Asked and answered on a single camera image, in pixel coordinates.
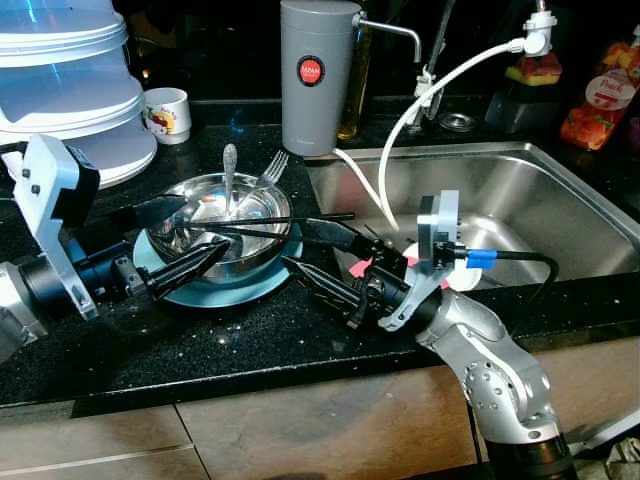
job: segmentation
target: white mug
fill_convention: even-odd
[[[189,139],[191,115],[184,90],[171,87],[147,90],[142,116],[160,143],[175,145]]]

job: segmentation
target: sink basin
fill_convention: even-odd
[[[380,149],[348,152],[377,186]],[[397,248],[417,238],[423,195],[460,191],[460,241],[467,248],[536,251],[560,265],[559,279],[637,271],[640,225],[544,151],[529,143],[482,143],[396,148],[387,167],[395,232],[353,172],[337,157],[307,160],[323,213],[353,211],[352,226],[367,225]],[[343,272],[353,264],[339,254]],[[498,261],[478,288],[540,283],[547,267]]]

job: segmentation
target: bottle label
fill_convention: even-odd
[[[629,82],[625,69],[611,70],[595,77],[587,85],[587,101],[601,110],[621,110],[626,108],[636,89]]]
[[[307,87],[315,87],[324,78],[324,63],[318,57],[307,55],[298,61],[298,79]]]

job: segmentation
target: black granite countertop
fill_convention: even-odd
[[[196,122],[188,142],[160,146],[145,172],[99,194],[92,217],[147,199],[183,179],[220,171],[222,149],[229,142],[238,147],[239,171],[261,173],[280,145],[274,108],[267,105],[258,120],[253,113],[246,114],[243,122],[237,120],[234,104],[194,106],[196,119],[214,112],[211,118],[223,118],[225,125]],[[393,116],[383,108],[367,121],[357,141],[344,146],[381,146]],[[398,145],[523,139],[488,131],[464,137],[428,133],[401,136]],[[553,142],[540,146],[573,165],[574,171],[638,220],[633,192],[640,189],[640,176],[634,177],[638,174],[634,163],[627,165],[612,154],[611,168],[589,170],[584,161],[582,165],[576,161],[585,158],[582,152]],[[4,180],[2,193],[9,188]],[[302,159],[291,161],[280,186],[291,195],[295,214],[318,213]],[[629,192],[628,198],[627,193],[616,194],[621,192]],[[15,262],[37,253],[11,205],[0,205],[0,221],[0,260]],[[306,247],[303,257],[329,270],[337,268],[323,247]],[[535,307],[528,304],[534,289],[509,287],[471,296],[494,309],[508,327],[519,321],[518,340],[536,351],[640,334],[640,273],[558,282]],[[85,322],[69,317],[48,337],[0,365],[0,407],[73,399],[76,415],[86,415],[441,363],[409,335],[346,329],[332,320],[334,312],[293,281],[260,300],[221,310],[138,298],[100,308],[100,318]]]

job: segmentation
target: white tube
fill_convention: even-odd
[[[488,50],[485,50],[482,53],[479,53],[475,57],[470,58],[462,65],[459,65],[447,75],[442,77],[440,81],[436,82],[430,89],[424,92],[420,98],[418,98],[415,102],[411,104],[411,106],[402,114],[400,119],[396,122],[387,138],[387,141],[382,149],[382,155],[380,156],[380,166],[378,167],[378,191],[380,192],[380,203],[381,210],[384,213],[384,216],[387,218],[391,227],[394,230],[400,230],[398,223],[396,222],[395,217],[393,216],[393,212],[391,211],[391,207],[389,206],[389,200],[387,198],[387,186],[385,183],[385,177],[387,173],[387,162],[389,160],[389,153],[391,152],[391,148],[393,147],[393,143],[396,141],[398,134],[404,127],[407,120],[418,111],[418,108],[431,96],[433,96],[438,90],[446,86],[451,80],[458,77],[460,74],[469,70],[474,65],[486,60],[487,58],[493,57],[494,55],[498,55],[499,53],[504,52],[513,52],[516,53],[518,51],[522,51],[522,47],[524,45],[524,39],[515,39],[510,42],[503,43],[501,45],[495,46]]]
[[[334,148],[333,153],[338,157],[340,157],[342,160],[344,160],[344,162],[349,166],[349,168],[353,170],[353,173],[356,174],[356,177],[358,177],[358,180],[360,181],[360,183],[362,184],[366,192],[369,194],[369,197],[371,198],[371,200],[373,200],[373,203],[375,203],[376,206],[384,214],[384,210],[382,210],[382,205],[380,204],[380,198],[378,197],[378,194],[376,193],[376,191],[373,189],[373,187],[367,180],[367,177],[364,176],[364,173],[362,173],[362,170],[360,169],[356,161],[353,158],[351,158],[347,152],[345,152],[344,150],[340,150],[339,148]],[[385,214],[385,217],[387,218],[389,223],[393,226],[393,224],[391,223],[391,220],[389,219],[389,217],[387,217],[386,214]]]

